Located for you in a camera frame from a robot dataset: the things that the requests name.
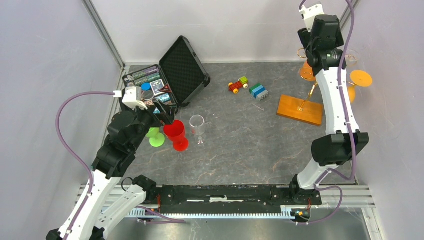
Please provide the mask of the red plastic wine glass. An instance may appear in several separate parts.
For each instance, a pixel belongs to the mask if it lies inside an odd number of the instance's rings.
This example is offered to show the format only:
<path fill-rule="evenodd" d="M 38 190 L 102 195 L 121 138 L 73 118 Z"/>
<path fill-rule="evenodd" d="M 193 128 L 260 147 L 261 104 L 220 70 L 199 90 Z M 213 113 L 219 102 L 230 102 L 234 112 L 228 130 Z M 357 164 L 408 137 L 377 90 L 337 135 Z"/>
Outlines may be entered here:
<path fill-rule="evenodd" d="M 186 138 L 185 125 L 182 121 L 176 119 L 172 124 L 166 124 L 163 131 L 176 151 L 183 152 L 188 148 L 189 141 Z"/>

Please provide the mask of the green plastic wine glass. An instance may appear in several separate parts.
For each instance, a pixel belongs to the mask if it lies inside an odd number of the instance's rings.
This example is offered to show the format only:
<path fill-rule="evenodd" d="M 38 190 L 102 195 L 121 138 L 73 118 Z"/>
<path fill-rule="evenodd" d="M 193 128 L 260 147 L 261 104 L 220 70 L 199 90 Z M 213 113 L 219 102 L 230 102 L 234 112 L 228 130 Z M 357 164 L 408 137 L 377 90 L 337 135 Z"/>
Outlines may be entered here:
<path fill-rule="evenodd" d="M 160 133 L 159 127 L 151 127 L 146 137 L 149 140 L 149 144 L 155 148 L 161 147 L 165 143 L 165 136 Z"/>

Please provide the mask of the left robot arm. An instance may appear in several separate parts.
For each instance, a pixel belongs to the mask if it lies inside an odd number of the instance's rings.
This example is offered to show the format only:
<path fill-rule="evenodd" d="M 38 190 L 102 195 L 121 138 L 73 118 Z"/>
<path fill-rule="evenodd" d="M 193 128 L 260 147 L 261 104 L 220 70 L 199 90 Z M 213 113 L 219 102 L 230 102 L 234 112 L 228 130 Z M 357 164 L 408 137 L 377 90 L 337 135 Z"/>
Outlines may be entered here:
<path fill-rule="evenodd" d="M 150 128 L 173 123 L 178 107 L 154 101 L 148 108 L 137 106 L 117 113 L 108 135 L 88 171 L 89 180 L 68 220 L 51 230 L 48 240 L 105 240 L 136 206 L 153 203 L 157 184 L 140 175 L 106 211 L 102 211 L 114 187 L 136 158 L 136 152 Z"/>

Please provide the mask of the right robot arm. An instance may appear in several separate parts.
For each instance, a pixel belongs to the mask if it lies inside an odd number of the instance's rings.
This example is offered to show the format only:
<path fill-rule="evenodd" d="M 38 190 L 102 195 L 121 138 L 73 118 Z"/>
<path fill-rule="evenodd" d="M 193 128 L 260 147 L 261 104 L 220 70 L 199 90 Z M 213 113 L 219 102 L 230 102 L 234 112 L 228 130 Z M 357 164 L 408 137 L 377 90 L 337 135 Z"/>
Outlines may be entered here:
<path fill-rule="evenodd" d="M 369 135 L 361 132 L 348 94 L 346 58 L 340 21 L 335 15 L 319 14 L 312 25 L 298 31 L 307 63 L 323 99 L 326 135 L 312 142 L 312 159 L 289 185 L 289 199 L 302 204 L 319 192 L 319 183 L 329 173 L 353 180 L 357 155 L 369 143 Z"/>

